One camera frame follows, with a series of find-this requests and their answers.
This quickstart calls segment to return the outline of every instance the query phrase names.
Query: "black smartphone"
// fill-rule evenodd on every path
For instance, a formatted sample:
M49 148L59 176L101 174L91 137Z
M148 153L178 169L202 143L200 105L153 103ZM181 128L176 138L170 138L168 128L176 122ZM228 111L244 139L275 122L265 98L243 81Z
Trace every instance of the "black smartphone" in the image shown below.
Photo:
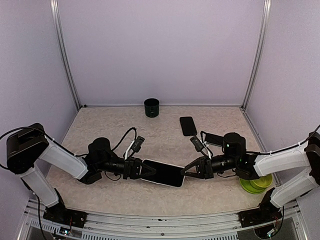
M211 134L211 133L206 133L204 141L207 142L208 144L212 144L215 146L222 147L224 145L224 137Z
M181 187L184 183L185 176L181 175L181 170L184 169L182 166L175 166L168 163L147 159L143 160L143 163L151 168L156 169L156 174L143 177L142 180L177 188ZM148 172L148 170L142 167L140 174L144 174L145 172Z
M197 129L194 120L191 116L180 117L180 124L182 133L184 136L195 136L197 135Z

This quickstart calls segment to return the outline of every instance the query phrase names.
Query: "white panel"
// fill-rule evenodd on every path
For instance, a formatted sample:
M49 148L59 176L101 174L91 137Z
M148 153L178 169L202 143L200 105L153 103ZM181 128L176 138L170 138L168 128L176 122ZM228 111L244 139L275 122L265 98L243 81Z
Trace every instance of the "white panel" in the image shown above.
M83 104L241 105L263 0L63 0Z
M76 115L49 0L0 1L0 135L42 123L61 141ZM6 139L0 162L6 164ZM40 164L42 170L48 164ZM29 199L20 178L0 168L0 239L12 240Z
M273 0L248 114L267 150L305 139L320 124L320 2ZM287 181L300 172L286 171ZM312 240L320 235L320 189L299 198Z

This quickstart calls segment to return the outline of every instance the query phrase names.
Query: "vertical metal post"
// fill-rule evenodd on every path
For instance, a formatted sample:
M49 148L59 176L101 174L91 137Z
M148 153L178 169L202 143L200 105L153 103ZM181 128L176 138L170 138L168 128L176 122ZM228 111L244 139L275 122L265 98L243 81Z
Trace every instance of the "vertical metal post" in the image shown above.
M58 38L58 45L59 45L68 85L71 90L71 95L72 95L75 107L79 111L81 108L81 102L78 96L74 79L71 74L71 69L70 69L70 65L67 57L66 46L64 42L64 36L62 32L62 26L61 26L60 15L59 15L58 0L50 0L50 4L51 4L51 11L52 11L52 17L53 17L53 22L55 26L55 31Z
M246 93L244 96L244 100L242 103L242 109L246 111L248 107L248 103L250 100L250 97L252 95L252 91L254 89L255 81L257 78L257 73L260 65L260 60L262 57L262 52L265 44L265 38L267 34L267 27L269 23L269 15L270 15L270 8L271 8L271 0L264 0L264 8L263 8L263 14L262 14L262 22L261 22L261 28L260 28L260 34L258 39L258 46L256 48L254 62L253 62L253 68L250 75L250 81L248 84L248 87L246 89Z

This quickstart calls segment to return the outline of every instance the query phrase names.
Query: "stacked green dishes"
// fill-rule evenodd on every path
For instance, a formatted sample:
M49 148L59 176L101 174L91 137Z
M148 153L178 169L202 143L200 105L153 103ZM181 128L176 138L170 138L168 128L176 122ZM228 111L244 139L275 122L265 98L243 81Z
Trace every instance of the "stacked green dishes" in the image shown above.
M272 175L262 176L256 180L244 180L240 178L240 184L244 190L251 194L262 194L272 184Z

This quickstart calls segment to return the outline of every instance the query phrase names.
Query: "beige marbled table surface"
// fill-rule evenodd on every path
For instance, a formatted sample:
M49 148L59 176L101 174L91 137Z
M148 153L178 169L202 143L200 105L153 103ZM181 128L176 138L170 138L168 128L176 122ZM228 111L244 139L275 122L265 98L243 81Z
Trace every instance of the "beige marbled table surface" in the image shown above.
M156 118L145 116L143 106L88 107L76 116L63 141L76 154L88 152L88 145L106 137L114 147L131 127L145 141L135 157L186 166L201 154L195 151L190 137L183 136L179 118L192 116L198 133L224 135L237 132L246 138L248 151L259 151L258 144L237 107L161 106ZM116 149L122 156L134 133ZM219 147L210 146L215 155ZM136 216L185 216L243 210L258 206L264 194L253 195L242 189L238 177L212 179L186 177L180 188L143 180L111 181L102 179L85 185L52 166L48 181L60 192L69 208L110 214Z

